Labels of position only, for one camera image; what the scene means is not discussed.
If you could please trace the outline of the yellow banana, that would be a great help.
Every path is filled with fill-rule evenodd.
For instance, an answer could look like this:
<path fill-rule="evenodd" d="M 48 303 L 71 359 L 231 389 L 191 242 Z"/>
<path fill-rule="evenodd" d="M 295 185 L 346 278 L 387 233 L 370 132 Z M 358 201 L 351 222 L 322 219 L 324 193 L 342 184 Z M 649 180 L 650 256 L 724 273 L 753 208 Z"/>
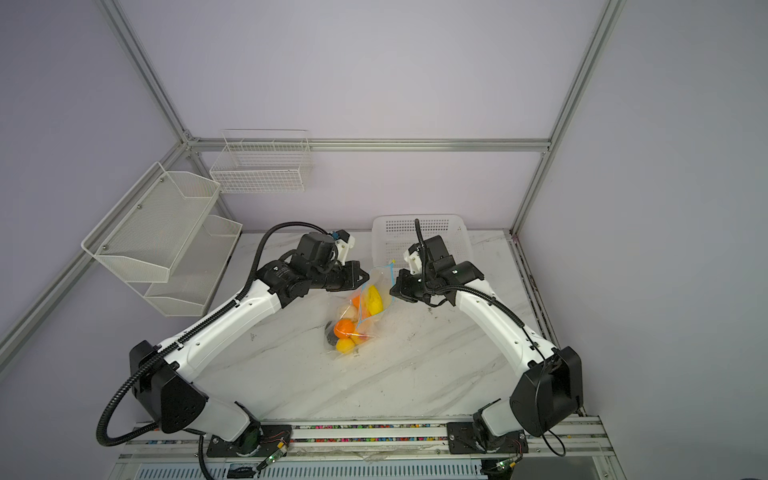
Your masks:
<path fill-rule="evenodd" d="M 376 316 L 384 310 L 383 298 L 375 285 L 371 285 L 366 289 L 363 301 L 369 317 Z"/>

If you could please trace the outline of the clear zip top bag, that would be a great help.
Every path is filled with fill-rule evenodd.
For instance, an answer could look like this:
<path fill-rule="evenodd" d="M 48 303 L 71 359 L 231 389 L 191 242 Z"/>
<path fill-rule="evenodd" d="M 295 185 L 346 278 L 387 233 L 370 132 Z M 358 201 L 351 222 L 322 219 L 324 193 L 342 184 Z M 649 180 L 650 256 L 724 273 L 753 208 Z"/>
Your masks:
<path fill-rule="evenodd" d="M 391 287 L 394 285 L 394 283 L 395 283 L 395 262 L 391 261 L 385 266 L 374 267 L 370 272 L 369 280 L 357 290 L 349 292 L 347 295 L 342 297 L 331 298 L 330 312 L 329 312 L 328 319 L 324 324 L 324 328 L 327 323 L 331 323 L 334 326 L 337 321 L 341 320 L 340 308 L 343 305 L 352 304 L 351 299 L 354 296 L 360 295 L 361 304 L 360 304 L 360 308 L 358 309 L 358 319 L 354 322 L 356 323 L 357 332 L 368 334 L 370 336 L 370 339 L 361 345 L 356 345 L 355 350 L 353 352 L 349 354 L 341 354 L 335 348 L 332 349 L 329 347 L 329 345 L 325 340 L 325 334 L 324 334 L 325 349 L 329 355 L 333 355 L 336 357 L 350 355 L 352 353 L 357 352 L 361 346 L 365 345 L 366 343 L 369 343 L 370 341 L 372 341 L 373 339 L 379 336 L 379 333 L 381 330 L 381 327 L 379 326 L 379 324 L 387 315 L 387 312 L 390 309 L 392 304 L 392 297 L 390 296 L 389 291 Z M 366 289 L 371 285 L 375 285 L 377 287 L 384 302 L 383 312 L 373 317 L 368 316 L 368 313 L 366 312 L 364 301 L 363 301 L 363 295 Z"/>

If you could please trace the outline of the large orange fruit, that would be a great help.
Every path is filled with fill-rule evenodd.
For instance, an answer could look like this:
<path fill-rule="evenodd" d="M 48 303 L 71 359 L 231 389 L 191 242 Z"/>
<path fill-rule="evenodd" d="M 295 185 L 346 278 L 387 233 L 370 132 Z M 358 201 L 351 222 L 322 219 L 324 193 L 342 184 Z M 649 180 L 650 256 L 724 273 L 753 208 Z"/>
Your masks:
<path fill-rule="evenodd" d="M 341 319 L 335 323 L 333 332 L 334 335 L 340 340 L 350 339 L 351 337 L 357 335 L 356 323 L 351 319 Z"/>

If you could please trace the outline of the black avocado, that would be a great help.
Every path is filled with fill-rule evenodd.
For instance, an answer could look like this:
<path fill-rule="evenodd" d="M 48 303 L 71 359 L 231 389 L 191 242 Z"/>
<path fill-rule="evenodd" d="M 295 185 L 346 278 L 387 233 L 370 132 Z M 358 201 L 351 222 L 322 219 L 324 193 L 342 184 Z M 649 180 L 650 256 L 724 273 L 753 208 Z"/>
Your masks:
<path fill-rule="evenodd" d="M 330 348 L 334 349 L 339 338 L 336 336 L 334 326 L 331 323 L 327 323 L 324 328 L 325 340 Z"/>

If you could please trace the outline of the yellow pear-shaped lemon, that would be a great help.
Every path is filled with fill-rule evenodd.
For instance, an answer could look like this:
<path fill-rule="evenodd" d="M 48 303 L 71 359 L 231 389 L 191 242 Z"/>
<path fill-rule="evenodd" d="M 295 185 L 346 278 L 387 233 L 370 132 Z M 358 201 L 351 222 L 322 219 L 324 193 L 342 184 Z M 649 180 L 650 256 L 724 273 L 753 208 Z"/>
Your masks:
<path fill-rule="evenodd" d="M 351 338 L 339 339 L 335 349 L 341 354 L 349 354 L 355 350 L 356 344 Z"/>

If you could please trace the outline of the cream white pear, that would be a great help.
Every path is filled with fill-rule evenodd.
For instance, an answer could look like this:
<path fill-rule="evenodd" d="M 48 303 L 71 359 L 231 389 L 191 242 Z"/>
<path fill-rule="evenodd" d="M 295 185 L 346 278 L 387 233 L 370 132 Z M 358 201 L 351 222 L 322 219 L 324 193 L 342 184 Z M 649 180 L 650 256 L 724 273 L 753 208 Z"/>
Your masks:
<path fill-rule="evenodd" d="M 352 305 L 343 305 L 340 308 L 340 318 L 356 321 L 358 319 L 358 309 Z"/>

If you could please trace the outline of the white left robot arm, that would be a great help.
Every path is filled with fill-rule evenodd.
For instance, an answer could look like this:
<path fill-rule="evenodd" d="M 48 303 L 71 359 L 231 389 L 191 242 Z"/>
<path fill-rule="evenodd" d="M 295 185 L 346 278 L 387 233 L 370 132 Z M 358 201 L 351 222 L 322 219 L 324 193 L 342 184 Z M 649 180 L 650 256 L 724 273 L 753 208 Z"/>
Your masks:
<path fill-rule="evenodd" d="M 369 278 L 356 260 L 271 261 L 249 277 L 244 291 L 188 329 L 158 345 L 137 344 L 129 354 L 132 393 L 164 433 L 190 431 L 233 443 L 256 440 L 259 420 L 240 403 L 205 392 L 197 377 L 248 330 L 309 291 L 354 291 Z"/>

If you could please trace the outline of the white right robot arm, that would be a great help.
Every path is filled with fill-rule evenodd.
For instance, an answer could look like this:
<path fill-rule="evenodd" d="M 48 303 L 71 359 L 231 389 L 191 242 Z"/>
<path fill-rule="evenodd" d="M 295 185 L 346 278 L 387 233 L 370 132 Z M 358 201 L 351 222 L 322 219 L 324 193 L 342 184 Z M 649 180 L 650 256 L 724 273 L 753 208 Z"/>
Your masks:
<path fill-rule="evenodd" d="M 543 437 L 583 407 L 583 367 L 571 347 L 543 338 L 496 295 L 480 270 L 451 256 L 422 260 L 416 253 L 400 270 L 390 294 L 409 303 L 441 296 L 472 319 L 512 368 L 514 390 L 506 399 L 481 407 L 472 420 L 476 447 L 498 450 L 509 434 Z"/>

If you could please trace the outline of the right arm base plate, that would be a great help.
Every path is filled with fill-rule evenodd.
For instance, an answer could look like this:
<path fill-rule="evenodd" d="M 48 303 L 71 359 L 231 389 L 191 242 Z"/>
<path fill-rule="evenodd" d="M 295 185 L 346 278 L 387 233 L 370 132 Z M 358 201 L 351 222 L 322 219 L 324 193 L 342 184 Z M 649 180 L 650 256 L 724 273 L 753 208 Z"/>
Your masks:
<path fill-rule="evenodd" d="M 522 430 L 495 435 L 476 422 L 446 424 L 451 454 L 527 454 L 528 441 Z"/>

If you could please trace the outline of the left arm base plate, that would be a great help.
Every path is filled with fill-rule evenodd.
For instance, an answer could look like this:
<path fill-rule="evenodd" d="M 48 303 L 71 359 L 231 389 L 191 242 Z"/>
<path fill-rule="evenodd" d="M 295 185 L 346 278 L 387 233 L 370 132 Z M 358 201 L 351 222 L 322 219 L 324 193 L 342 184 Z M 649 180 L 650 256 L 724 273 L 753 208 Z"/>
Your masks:
<path fill-rule="evenodd" d="M 261 424 L 258 428 L 248 427 L 232 442 L 213 436 L 205 453 L 210 458 L 266 458 L 280 446 L 287 447 L 292 434 L 290 424 Z"/>

